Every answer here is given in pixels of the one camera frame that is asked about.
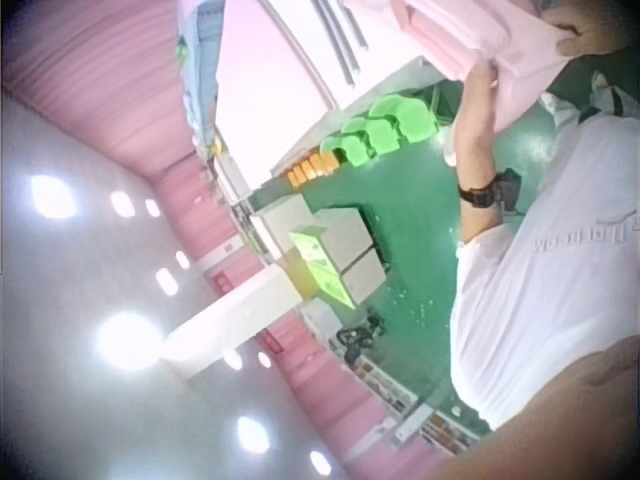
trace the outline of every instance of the ceiling light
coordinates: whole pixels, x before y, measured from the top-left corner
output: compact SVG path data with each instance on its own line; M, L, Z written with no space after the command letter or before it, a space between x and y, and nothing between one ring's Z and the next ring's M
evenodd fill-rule
M309 457L311 458L311 463L320 475L328 477L331 474L331 465L324 455L322 455L320 452L314 451L311 452L311 455L309 455Z
M136 209L133 208L129 195L124 192L113 192L111 194L111 204L121 217L129 218L136 214Z
M141 370L155 364L162 348L162 335L147 320L134 313L120 313L98 331L98 350L112 364L125 370Z
M48 175L31 177L31 196L38 213L47 218L69 218L76 214L71 190L59 178Z
M238 419L238 436L242 446L253 453L269 450L269 436L262 425L248 417Z
M178 293L178 282L176 282L176 279L173 278L171 272L166 268L158 270L158 273L156 273L156 280L158 280L160 287L162 287L162 290L164 290L164 293L167 295L171 296Z
M258 360L260 360L260 363L264 368L271 368L271 359L266 353L260 352L258 354Z
M189 265L190 265L189 259L187 258L187 256L184 254L182 250L178 250L176 252L176 260L178 260L178 263L180 264L180 266L185 270L189 268Z
M235 350L227 350L224 352L224 361L234 370L240 370L242 368L242 357Z
M149 212L149 215L151 215L152 217L160 216L160 207L158 207L158 204L154 200L151 200L150 198L148 198L144 202L144 204L147 206L147 211Z

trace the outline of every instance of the green epoxy floor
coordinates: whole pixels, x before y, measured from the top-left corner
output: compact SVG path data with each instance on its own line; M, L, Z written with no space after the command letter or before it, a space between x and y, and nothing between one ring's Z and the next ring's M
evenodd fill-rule
M574 61L551 91L584 107L597 68L610 83L638 98L637 53L628 50ZM461 92L459 84L442 84L443 96L454 111ZM554 138L551 116L535 106L495 142L499 170L510 166L523 176L520 211L526 211L535 197ZM292 192L285 179L274 179L251 202L259 208ZM388 328L370 356L432 406L450 416L451 408L460 406L460 422L478 434L486 433L486 424L457 400L450 382L449 314L455 295L459 212L455 171L445 164L440 147L425 142L359 168L343 165L331 177L310 182L301 193L312 211L359 207L389 264L386 284L366 304L386 320ZM361 318L359 312L325 299L345 324Z

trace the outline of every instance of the pink cloth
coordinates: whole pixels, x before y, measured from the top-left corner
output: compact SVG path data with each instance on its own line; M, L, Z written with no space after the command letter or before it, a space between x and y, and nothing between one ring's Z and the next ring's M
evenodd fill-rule
M499 69L496 130L520 118L558 76L567 59L556 43L570 35L538 17L532 0L345 0L411 35L425 58L464 81L482 58Z

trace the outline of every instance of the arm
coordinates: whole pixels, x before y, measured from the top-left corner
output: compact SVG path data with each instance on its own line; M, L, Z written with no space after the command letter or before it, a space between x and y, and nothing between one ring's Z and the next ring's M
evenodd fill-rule
M640 336L575 363L519 414L429 480L601 480L638 455Z
M456 170L463 190L487 186L496 176L491 142L495 120L495 67L478 64L469 73L462 105L456 117ZM502 224L502 212L496 203L490 208L475 208L460 201L462 240L470 242L482 232Z
M606 55L630 45L638 38L632 12L622 0L564 0L560 6L542 12L542 19L576 33L558 43L565 57Z

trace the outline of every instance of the black wristwatch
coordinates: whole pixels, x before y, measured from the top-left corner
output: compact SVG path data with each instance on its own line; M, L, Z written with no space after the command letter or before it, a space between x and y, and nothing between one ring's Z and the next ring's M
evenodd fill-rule
M470 190L462 190L460 185L458 185L458 195L460 195L460 198L465 202L469 202L476 208L492 207L496 201L500 200L499 180L500 175L496 175L486 187L472 188Z

